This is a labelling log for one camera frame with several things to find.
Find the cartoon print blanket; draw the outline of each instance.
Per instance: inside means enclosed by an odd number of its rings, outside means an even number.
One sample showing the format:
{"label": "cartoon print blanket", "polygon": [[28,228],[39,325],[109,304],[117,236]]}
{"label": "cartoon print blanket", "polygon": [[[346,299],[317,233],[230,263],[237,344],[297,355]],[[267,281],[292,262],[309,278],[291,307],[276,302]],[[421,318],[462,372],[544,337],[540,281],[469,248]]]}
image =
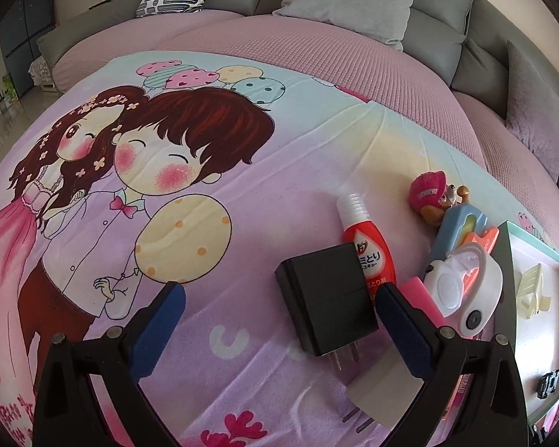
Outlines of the cartoon print blanket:
{"label": "cartoon print blanket", "polygon": [[[304,74],[223,55],[118,58],[49,108],[0,165],[0,419],[31,445],[52,336],[124,325],[168,280],[187,306],[140,386],[188,447],[378,445],[339,419],[345,384],[386,344],[336,373],[310,358],[274,270],[341,241],[338,195],[358,192],[400,280],[435,232],[407,206],[412,180],[444,170],[489,225],[530,214],[469,158],[397,113]],[[130,445],[105,388],[111,430]]]}

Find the purple gray pillow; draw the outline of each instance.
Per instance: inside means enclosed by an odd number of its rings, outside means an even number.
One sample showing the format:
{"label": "purple gray pillow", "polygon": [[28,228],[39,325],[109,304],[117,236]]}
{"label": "purple gray pillow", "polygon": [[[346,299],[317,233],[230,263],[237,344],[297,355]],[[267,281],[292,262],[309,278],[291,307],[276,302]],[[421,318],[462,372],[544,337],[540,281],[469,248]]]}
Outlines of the purple gray pillow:
{"label": "purple gray pillow", "polygon": [[559,177],[559,97],[532,62],[509,41],[507,129]]}

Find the metal prong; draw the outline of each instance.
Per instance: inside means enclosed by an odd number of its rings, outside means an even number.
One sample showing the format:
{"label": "metal prong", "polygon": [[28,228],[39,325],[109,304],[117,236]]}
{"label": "metal prong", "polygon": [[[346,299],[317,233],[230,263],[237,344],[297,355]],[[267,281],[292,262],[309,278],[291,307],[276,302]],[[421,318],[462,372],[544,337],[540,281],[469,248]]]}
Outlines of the metal prong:
{"label": "metal prong", "polygon": [[367,428],[370,424],[372,424],[374,422],[374,420],[372,418],[369,418],[366,422],[364,422],[364,424],[359,425],[356,428],[356,433],[361,433],[362,430],[364,430],[365,428]]}
{"label": "metal prong", "polygon": [[352,410],[351,412],[349,412],[344,418],[341,419],[342,422],[346,423],[348,420],[350,420],[354,415],[356,415],[358,412],[360,411],[360,409],[355,406],[354,410]]}
{"label": "metal prong", "polygon": [[331,353],[329,353],[329,356],[331,357],[333,367],[336,370],[341,371],[340,359],[337,357],[337,351],[332,351]]}
{"label": "metal prong", "polygon": [[360,354],[358,353],[358,348],[356,347],[356,342],[350,343],[350,351],[352,352],[352,358],[356,363],[360,363]]}

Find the long brown hair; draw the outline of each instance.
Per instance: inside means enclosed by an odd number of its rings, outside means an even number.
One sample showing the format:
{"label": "long brown hair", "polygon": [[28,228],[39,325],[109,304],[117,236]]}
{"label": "long brown hair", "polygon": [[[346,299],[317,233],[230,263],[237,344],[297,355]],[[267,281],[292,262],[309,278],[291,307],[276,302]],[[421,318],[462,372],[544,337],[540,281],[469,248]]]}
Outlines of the long brown hair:
{"label": "long brown hair", "polygon": [[[44,166],[54,164],[57,161],[58,145],[71,125],[84,118],[96,108],[123,105],[124,110],[119,118],[111,125],[106,126],[106,128],[97,135],[89,154],[85,158],[79,159],[78,161],[65,161],[61,165],[60,172],[63,176],[63,186],[58,191],[58,198],[49,208],[65,207],[80,190],[84,190],[85,194],[87,194],[91,185],[102,178],[112,167],[114,145],[111,139],[119,132],[117,124],[119,124],[124,113],[145,103],[147,99],[142,88],[120,86],[101,92],[90,101],[87,101],[58,120],[52,126],[51,130],[35,143],[27,156],[16,165],[10,177],[11,184],[9,187],[15,189],[14,200],[21,197],[27,185],[39,176]],[[93,173],[90,173],[88,164],[91,163],[93,165],[93,163],[97,161],[95,157],[98,155],[100,159],[104,156],[104,166],[100,166],[97,170],[94,170]],[[42,210],[39,216],[40,222],[41,215],[45,212],[46,210]]]}
{"label": "long brown hair", "polygon": [[193,157],[205,166],[193,183],[212,173],[225,173],[240,161],[251,164],[253,155],[273,135],[275,124],[263,109],[237,92],[219,88],[159,94],[121,123],[128,129],[156,125],[160,138],[174,144],[185,139]]}

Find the blue polka dot balloon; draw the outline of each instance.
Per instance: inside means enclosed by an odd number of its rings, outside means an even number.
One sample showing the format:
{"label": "blue polka dot balloon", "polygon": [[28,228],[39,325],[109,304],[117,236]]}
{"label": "blue polka dot balloon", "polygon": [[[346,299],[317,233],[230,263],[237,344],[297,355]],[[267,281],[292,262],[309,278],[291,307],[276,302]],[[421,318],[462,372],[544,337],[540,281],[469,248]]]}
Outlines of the blue polka dot balloon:
{"label": "blue polka dot balloon", "polygon": [[183,70],[196,69],[194,65],[174,65],[173,67],[166,67],[151,74],[143,85],[149,89],[163,89],[168,79],[174,74],[182,72]]}
{"label": "blue polka dot balloon", "polygon": [[285,86],[268,77],[251,77],[236,82],[231,90],[249,98],[253,103],[261,105],[277,101],[284,95]]}

